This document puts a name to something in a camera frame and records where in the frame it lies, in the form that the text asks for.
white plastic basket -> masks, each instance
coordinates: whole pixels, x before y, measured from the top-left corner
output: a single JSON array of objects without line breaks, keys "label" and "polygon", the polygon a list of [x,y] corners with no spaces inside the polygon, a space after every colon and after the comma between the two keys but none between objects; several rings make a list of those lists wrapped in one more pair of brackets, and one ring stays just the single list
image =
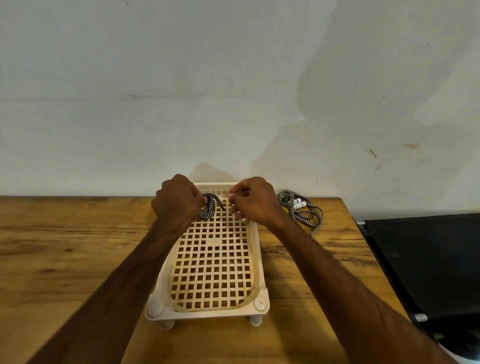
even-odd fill
[{"label": "white plastic basket", "polygon": [[194,221],[177,240],[148,298],[145,316],[170,329],[186,318],[248,316],[262,323],[269,308],[257,224],[229,214],[228,190],[234,183],[198,183],[216,194],[219,206],[209,220]]}]

wall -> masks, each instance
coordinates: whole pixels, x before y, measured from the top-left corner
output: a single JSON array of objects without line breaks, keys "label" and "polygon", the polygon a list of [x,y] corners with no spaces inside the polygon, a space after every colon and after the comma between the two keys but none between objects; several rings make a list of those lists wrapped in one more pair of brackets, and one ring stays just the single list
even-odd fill
[{"label": "wall", "polygon": [[480,207],[468,0],[3,0],[0,194],[262,175],[355,218]]}]

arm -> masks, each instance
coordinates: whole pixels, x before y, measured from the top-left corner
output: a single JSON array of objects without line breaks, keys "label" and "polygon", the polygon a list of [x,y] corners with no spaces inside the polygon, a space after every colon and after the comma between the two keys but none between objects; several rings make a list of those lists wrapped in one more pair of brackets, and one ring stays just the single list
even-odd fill
[{"label": "arm", "polygon": [[165,258],[205,204],[199,195],[184,176],[163,182],[147,235],[29,363],[120,363]]},{"label": "arm", "polygon": [[254,177],[232,187],[230,211],[265,225],[285,246],[354,363],[454,363],[428,336],[349,273]]}]

wood grain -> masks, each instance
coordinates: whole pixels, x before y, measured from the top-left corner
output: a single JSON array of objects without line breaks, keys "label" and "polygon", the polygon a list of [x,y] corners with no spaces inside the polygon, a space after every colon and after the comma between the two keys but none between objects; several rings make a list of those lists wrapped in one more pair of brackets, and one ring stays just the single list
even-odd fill
[{"label": "wood grain", "polygon": [[[341,199],[315,235],[373,292],[405,315]],[[0,198],[0,363],[24,363],[143,238],[149,198]],[[271,309],[177,322],[164,332],[142,316],[123,363],[348,363],[292,259],[259,227]]]}]

hand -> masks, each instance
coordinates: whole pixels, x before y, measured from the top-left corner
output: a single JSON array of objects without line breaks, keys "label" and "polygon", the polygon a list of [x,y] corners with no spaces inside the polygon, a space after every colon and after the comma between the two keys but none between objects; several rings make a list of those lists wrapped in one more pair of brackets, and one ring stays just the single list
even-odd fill
[{"label": "hand", "polygon": [[184,232],[205,205],[206,197],[185,176],[176,174],[162,183],[156,192],[152,208],[162,225]]},{"label": "hand", "polygon": [[230,188],[229,211],[235,218],[247,217],[270,229],[281,224],[286,213],[278,201],[271,184],[262,177],[253,177]]}]

